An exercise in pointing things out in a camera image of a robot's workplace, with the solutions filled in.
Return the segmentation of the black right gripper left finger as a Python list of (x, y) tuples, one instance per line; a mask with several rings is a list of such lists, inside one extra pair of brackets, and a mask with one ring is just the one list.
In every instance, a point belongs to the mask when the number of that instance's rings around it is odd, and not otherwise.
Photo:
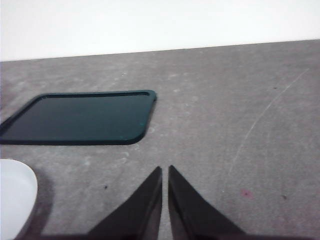
[(158, 166), (110, 215), (88, 235), (100, 240), (156, 240), (162, 212), (162, 169)]

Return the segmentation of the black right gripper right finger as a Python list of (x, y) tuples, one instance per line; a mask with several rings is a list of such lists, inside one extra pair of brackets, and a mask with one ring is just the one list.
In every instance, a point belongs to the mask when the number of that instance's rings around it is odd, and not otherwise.
[(210, 205), (173, 165), (168, 168), (168, 208), (175, 240), (246, 236), (245, 231)]

